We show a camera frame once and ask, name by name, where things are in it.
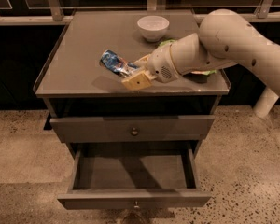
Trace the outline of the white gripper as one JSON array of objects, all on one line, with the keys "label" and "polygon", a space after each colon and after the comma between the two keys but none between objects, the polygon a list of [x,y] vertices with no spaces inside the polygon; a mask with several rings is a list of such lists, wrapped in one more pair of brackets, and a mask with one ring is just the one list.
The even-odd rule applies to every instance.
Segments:
[{"label": "white gripper", "polygon": [[170,44],[156,48],[150,55],[146,55],[134,62],[136,66],[147,66],[148,70],[134,72],[124,78],[121,83],[130,91],[140,91],[152,86],[152,81],[168,83],[179,79],[170,54]]}]

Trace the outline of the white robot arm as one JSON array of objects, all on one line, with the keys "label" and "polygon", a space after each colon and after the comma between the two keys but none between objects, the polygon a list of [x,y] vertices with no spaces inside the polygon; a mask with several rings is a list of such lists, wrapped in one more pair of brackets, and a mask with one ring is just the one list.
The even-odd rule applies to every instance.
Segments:
[{"label": "white robot arm", "polygon": [[168,83],[190,72],[240,64],[280,98],[280,45],[227,9],[211,12],[197,33],[160,46],[136,63],[140,68],[122,80],[131,91],[150,87],[154,80]]}]

